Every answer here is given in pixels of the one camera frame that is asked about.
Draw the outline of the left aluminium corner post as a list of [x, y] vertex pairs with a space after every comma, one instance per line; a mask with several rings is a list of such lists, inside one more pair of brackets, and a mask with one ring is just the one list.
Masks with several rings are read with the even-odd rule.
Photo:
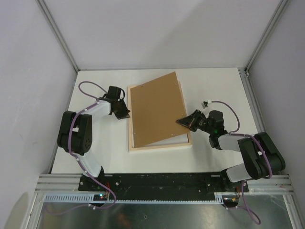
[[49, 7], [47, 6], [47, 4], [44, 0], [35, 0], [35, 2], [37, 3], [39, 9], [41, 10], [46, 22], [48, 23], [48, 25], [49, 25], [53, 35], [55, 36], [59, 46], [61, 47], [64, 55], [67, 57], [70, 65], [72, 66], [74, 71], [77, 73], [79, 71], [79, 67], [78, 67], [54, 17], [52, 16], [52, 13], [51, 13]]

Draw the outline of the cat and books photo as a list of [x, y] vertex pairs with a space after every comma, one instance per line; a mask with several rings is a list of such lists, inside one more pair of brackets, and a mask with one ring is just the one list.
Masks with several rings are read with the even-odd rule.
[[191, 147], [193, 145], [193, 140], [190, 133], [173, 136], [171, 138], [161, 140], [155, 143], [151, 143], [141, 147], [135, 147], [134, 143], [129, 145], [130, 151], [137, 150], [153, 150], [153, 149], [167, 149], [167, 148], [177, 148], [177, 147]]

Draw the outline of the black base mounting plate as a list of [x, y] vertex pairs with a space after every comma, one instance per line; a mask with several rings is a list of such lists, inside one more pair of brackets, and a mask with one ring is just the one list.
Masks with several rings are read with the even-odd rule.
[[97, 180], [81, 176], [79, 191], [102, 192], [108, 187], [118, 200], [205, 201], [216, 192], [248, 192], [248, 185], [231, 183], [220, 172], [104, 174]]

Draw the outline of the brown cardboard backing board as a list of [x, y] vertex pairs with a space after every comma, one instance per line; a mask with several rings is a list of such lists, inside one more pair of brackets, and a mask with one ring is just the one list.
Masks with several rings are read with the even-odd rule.
[[133, 141], [135, 147], [190, 132], [176, 120], [186, 117], [181, 84], [176, 72], [131, 89]]

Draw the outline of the aluminium corner post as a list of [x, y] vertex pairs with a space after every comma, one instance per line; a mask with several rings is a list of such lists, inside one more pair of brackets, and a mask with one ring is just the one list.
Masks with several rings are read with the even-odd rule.
[[244, 67], [244, 70], [246, 73], [249, 72], [249, 70], [253, 66], [254, 62], [259, 57], [261, 51], [263, 50], [264, 46], [268, 42], [269, 38], [271, 37], [273, 31], [275, 30], [276, 26], [278, 25], [280, 19], [282, 18], [283, 14], [285, 13], [290, 2], [291, 2], [290, 0], [279, 1], [266, 28], [263, 31], [262, 36], [260, 37], [260, 39], [258, 41], [258, 44], [256, 45], [254, 51], [252, 52], [249, 61], [247, 62], [247, 64]]
[[61, 47], [64, 55], [67, 57], [70, 65], [72, 66], [74, 71], [77, 73], [79, 71], [79, 67], [78, 67], [54, 17], [52, 16], [52, 13], [51, 13], [49, 7], [47, 6], [47, 4], [44, 0], [35, 0], [35, 2], [37, 3], [39, 9], [41, 10], [46, 22], [48, 23], [48, 25], [49, 25], [53, 35], [55, 36], [59, 46]]

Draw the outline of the white wooden picture frame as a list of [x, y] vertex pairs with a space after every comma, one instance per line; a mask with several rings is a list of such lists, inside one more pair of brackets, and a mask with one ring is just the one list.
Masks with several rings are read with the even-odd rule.
[[132, 125], [132, 100], [131, 100], [131, 89], [136, 85], [128, 86], [128, 108], [130, 110], [130, 118], [128, 119], [128, 149], [130, 153], [148, 152], [153, 150], [168, 150], [172, 148], [190, 148], [193, 146], [193, 140], [190, 132], [168, 138], [156, 143], [149, 144], [143, 147], [135, 147], [133, 141], [133, 125]]

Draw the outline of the right aluminium corner post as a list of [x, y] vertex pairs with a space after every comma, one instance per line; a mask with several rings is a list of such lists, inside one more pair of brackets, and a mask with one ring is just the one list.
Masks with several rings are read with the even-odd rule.
[[280, 19], [282, 18], [283, 14], [285, 13], [290, 2], [291, 2], [290, 0], [279, 1], [266, 28], [263, 31], [262, 36], [260, 37], [260, 39], [258, 41], [258, 44], [256, 45], [254, 51], [252, 52], [249, 61], [247, 62], [247, 64], [244, 67], [244, 70], [246, 73], [249, 72], [249, 70], [253, 66], [254, 62], [259, 57], [261, 51], [263, 50], [264, 46], [268, 42], [269, 38], [271, 37], [273, 31], [275, 30], [276, 26], [278, 25]]

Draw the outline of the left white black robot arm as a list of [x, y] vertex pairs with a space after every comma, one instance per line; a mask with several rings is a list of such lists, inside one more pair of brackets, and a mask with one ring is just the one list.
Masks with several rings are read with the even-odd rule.
[[76, 159], [83, 174], [90, 177], [89, 186], [96, 191], [104, 188], [105, 178], [100, 176], [103, 168], [91, 150], [93, 122], [112, 114], [118, 120], [130, 118], [124, 98], [122, 88], [109, 86], [108, 92], [103, 97], [96, 97], [93, 104], [78, 112], [66, 111], [62, 115], [57, 145]]

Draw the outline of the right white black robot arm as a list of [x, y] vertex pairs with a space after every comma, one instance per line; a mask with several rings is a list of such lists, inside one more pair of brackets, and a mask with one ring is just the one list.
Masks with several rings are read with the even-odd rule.
[[229, 133], [225, 130], [224, 116], [220, 111], [212, 110], [205, 116], [195, 110], [191, 115], [176, 120], [176, 123], [192, 132], [201, 130], [208, 133], [212, 148], [241, 153], [243, 163], [222, 171], [224, 177], [220, 179], [220, 187], [224, 191], [232, 191], [239, 181], [271, 178], [286, 167], [284, 158], [268, 133]]

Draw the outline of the aluminium front rail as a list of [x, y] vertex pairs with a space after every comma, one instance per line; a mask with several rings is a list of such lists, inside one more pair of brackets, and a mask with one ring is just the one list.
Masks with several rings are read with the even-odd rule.
[[[79, 174], [42, 174], [39, 176], [35, 192], [68, 193], [77, 192]], [[251, 194], [294, 194], [294, 188], [288, 175], [275, 175], [271, 179], [247, 181]]]

